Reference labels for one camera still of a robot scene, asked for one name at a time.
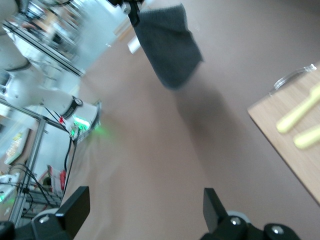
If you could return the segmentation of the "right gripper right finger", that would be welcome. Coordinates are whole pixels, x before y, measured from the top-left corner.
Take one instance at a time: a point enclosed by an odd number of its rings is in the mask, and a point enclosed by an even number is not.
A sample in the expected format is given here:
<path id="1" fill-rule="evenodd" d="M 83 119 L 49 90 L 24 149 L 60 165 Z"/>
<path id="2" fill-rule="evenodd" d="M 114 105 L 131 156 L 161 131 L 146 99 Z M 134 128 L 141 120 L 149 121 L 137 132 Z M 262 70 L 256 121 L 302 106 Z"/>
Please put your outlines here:
<path id="1" fill-rule="evenodd" d="M 258 229 L 243 215 L 229 214 L 213 188 L 203 190 L 203 216 L 208 232 L 202 240 L 299 240 L 288 226 L 268 223 Z"/>

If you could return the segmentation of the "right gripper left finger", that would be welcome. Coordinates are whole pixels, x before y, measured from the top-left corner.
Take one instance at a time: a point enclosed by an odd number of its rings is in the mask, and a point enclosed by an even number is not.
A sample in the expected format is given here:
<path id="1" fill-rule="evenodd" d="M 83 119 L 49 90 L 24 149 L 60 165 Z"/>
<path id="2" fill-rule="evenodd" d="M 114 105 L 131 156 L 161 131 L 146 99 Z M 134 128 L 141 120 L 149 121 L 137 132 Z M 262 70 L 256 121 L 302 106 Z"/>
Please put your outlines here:
<path id="1" fill-rule="evenodd" d="M 90 189 L 80 186 L 54 213 L 43 213 L 16 228 L 10 221 L 0 223 L 2 240 L 73 240 L 90 213 Z"/>

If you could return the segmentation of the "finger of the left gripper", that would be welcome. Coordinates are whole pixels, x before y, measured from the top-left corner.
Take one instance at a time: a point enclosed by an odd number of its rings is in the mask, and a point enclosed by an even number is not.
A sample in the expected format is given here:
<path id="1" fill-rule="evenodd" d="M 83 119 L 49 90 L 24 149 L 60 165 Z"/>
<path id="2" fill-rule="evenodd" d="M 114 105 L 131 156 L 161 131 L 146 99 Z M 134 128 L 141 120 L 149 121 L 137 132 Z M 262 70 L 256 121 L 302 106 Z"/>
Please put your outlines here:
<path id="1" fill-rule="evenodd" d="M 130 6 L 130 11 L 128 14 L 130 23 L 133 27 L 136 27 L 140 23 L 139 12 L 141 7 L 141 2 L 138 0 L 129 0 L 128 4 Z"/>

